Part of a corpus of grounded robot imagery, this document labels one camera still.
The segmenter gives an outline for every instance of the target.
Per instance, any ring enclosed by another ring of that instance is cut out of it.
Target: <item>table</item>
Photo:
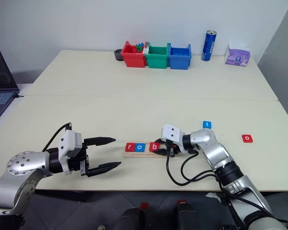
[[[113,52],[63,50],[26,95],[108,98],[273,100],[277,97],[253,58],[248,66],[193,56],[188,70],[128,68]]]
[[[19,95],[25,95],[25,92],[29,89],[32,84],[17,84],[19,88]],[[3,126],[5,120],[9,117],[9,115],[13,114],[14,108],[19,104],[19,102],[23,99],[23,97],[15,98],[10,105],[6,108],[3,114],[0,116],[0,127]]]
[[[56,174],[41,180],[39,189],[63,190],[219,190],[214,179],[179,187],[170,180],[165,159],[123,158],[128,141],[154,141],[165,123],[190,133],[212,121],[216,138],[233,156],[260,191],[288,190],[288,116],[278,101],[107,98],[92,96],[26,96],[0,129],[0,176],[11,156],[41,151],[53,133],[66,122],[83,138],[110,136],[117,142],[88,149],[90,166],[122,161],[116,169],[87,178],[79,172]],[[243,143],[242,134],[254,142]],[[55,139],[52,147],[59,141]],[[186,155],[170,159],[177,180]],[[202,155],[186,165],[186,174],[208,169]]]

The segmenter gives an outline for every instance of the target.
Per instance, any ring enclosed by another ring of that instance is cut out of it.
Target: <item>soda can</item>
[[[216,40],[216,31],[208,30],[206,33],[206,39],[205,39],[203,53],[202,53],[203,61],[210,60],[213,45],[215,44],[215,40]]]

